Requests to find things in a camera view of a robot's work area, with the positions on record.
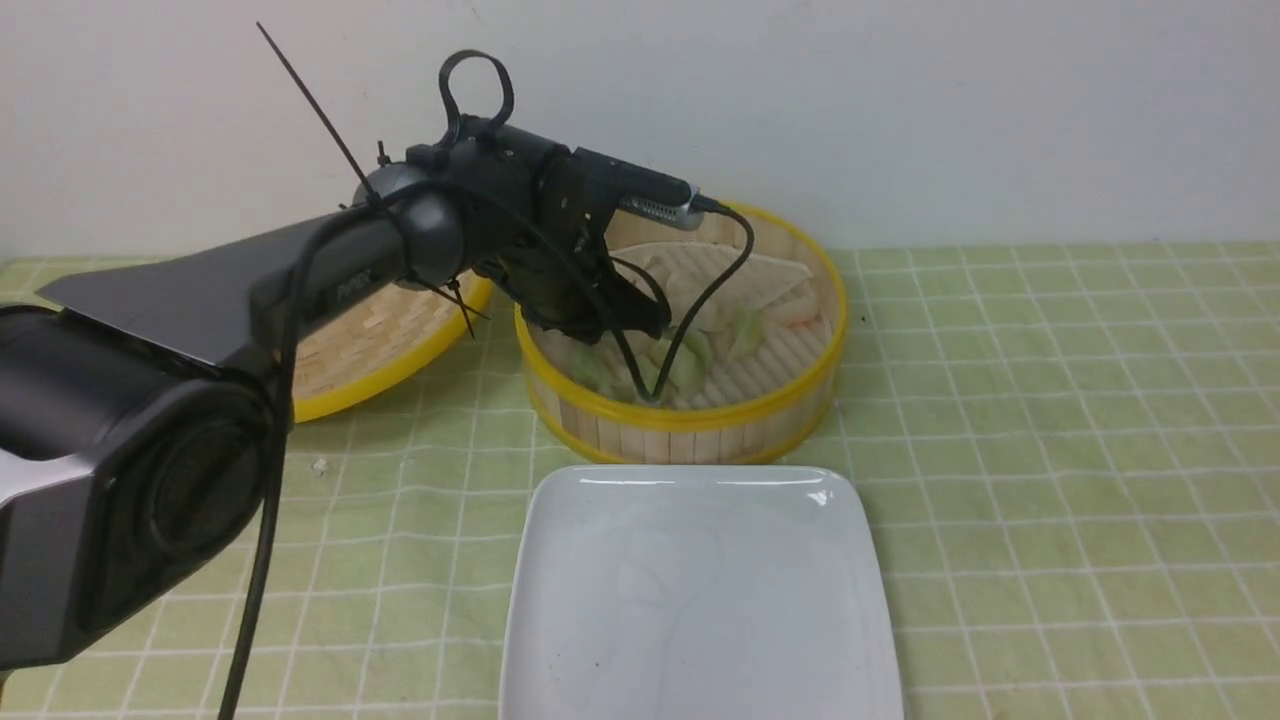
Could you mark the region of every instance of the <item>bamboo steamer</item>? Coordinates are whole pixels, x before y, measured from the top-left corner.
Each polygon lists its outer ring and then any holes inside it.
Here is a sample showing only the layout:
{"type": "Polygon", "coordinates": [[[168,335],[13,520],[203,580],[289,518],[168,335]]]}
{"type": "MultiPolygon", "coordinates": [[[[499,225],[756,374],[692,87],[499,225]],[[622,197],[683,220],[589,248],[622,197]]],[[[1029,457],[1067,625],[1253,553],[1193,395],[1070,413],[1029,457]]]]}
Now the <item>bamboo steamer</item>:
{"type": "MultiPolygon", "coordinates": [[[[468,272],[458,284],[463,302],[483,313],[493,283],[468,272]]],[[[444,297],[384,287],[298,345],[296,421],[332,415],[392,388],[466,332],[461,310],[444,297]]]]}
{"type": "MultiPolygon", "coordinates": [[[[755,229],[753,256],[808,268],[812,278],[806,287],[818,299],[824,332],[771,341],[758,354],[759,366],[723,373],[717,382],[721,397],[732,395],[742,401],[701,409],[643,407],[573,383],[549,360],[552,343],[563,336],[530,325],[516,307],[516,336],[534,410],[582,457],[654,465],[771,462],[800,445],[829,410],[849,314],[840,272],[822,246],[799,228],[764,210],[736,209],[755,229]],[[764,379],[753,383],[751,377],[764,379]],[[762,391],[769,379],[772,389],[762,391]]],[[[722,215],[708,215],[701,228],[690,233],[620,213],[605,233],[611,251],[618,252],[643,243],[690,241],[741,249],[745,238],[746,233],[722,215]]]]}

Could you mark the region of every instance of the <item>square plate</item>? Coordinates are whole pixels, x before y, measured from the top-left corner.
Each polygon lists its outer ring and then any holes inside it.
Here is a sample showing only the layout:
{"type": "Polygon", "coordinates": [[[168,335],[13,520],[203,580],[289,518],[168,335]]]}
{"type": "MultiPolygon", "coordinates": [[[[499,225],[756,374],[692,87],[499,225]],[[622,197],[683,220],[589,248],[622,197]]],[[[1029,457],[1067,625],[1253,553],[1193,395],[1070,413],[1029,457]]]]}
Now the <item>square plate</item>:
{"type": "Polygon", "coordinates": [[[564,468],[534,493],[502,720],[901,720],[870,528],[818,468],[564,468]]]}

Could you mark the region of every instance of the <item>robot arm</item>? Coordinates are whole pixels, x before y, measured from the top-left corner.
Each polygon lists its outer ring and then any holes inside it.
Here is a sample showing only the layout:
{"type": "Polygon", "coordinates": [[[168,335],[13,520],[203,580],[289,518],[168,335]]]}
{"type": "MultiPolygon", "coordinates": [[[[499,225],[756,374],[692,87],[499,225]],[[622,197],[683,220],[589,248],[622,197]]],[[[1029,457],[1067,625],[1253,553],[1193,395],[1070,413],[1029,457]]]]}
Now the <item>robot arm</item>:
{"type": "MultiPolygon", "coordinates": [[[[442,90],[451,109],[445,70],[442,90]]],[[[58,311],[0,307],[0,678],[74,657],[239,536],[278,487],[297,340],[388,283],[474,270],[584,342],[668,329],[604,228],[728,210],[506,114],[452,106],[445,138],[380,156],[349,209],[55,281],[38,292],[58,311]]]]}

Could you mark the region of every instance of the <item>white wall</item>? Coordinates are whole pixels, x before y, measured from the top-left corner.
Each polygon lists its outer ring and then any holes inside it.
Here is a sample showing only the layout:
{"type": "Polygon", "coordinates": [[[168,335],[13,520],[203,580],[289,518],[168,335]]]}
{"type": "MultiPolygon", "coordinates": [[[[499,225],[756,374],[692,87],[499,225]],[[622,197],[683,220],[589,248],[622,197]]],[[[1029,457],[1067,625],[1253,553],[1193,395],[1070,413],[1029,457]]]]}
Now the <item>white wall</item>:
{"type": "Polygon", "coordinates": [[[3,0],[0,234],[177,252],[347,200],[256,19],[369,165],[475,46],[513,124],[831,245],[1280,237],[1276,0],[3,0]]]}

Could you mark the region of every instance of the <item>bamboo steamer lid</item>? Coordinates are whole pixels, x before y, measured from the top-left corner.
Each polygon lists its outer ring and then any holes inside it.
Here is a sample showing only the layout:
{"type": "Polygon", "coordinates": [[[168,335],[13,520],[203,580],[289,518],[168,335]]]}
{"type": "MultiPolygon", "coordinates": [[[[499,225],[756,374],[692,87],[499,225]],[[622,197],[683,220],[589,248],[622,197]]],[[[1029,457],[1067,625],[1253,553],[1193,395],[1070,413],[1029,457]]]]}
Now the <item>bamboo steamer lid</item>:
{"type": "MultiPolygon", "coordinates": [[[[470,272],[458,283],[463,302],[484,311],[493,283],[470,272]]],[[[384,287],[298,345],[296,421],[339,413],[394,387],[466,332],[462,311],[444,297],[384,287]]]]}

